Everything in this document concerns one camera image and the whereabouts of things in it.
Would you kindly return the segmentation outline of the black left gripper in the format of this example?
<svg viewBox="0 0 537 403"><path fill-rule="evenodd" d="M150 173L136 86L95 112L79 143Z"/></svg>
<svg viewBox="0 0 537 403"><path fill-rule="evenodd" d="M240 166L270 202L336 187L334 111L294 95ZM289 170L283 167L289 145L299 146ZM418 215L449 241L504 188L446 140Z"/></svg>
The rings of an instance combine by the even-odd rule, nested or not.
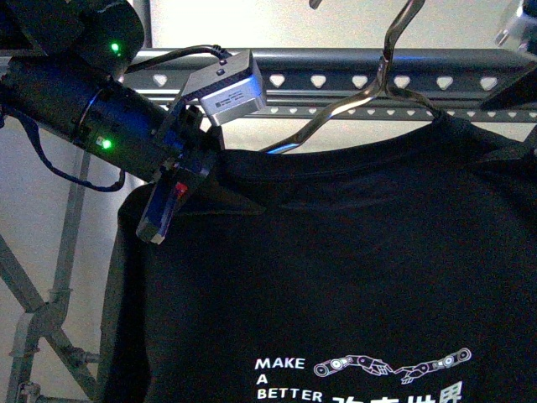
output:
<svg viewBox="0 0 537 403"><path fill-rule="evenodd" d="M222 128L201 129L203 113L182 98L170 105L153 141L166 155L153 174L154 188L136 235L145 243L161 244L171 219L211 173L224 150Z"/></svg>

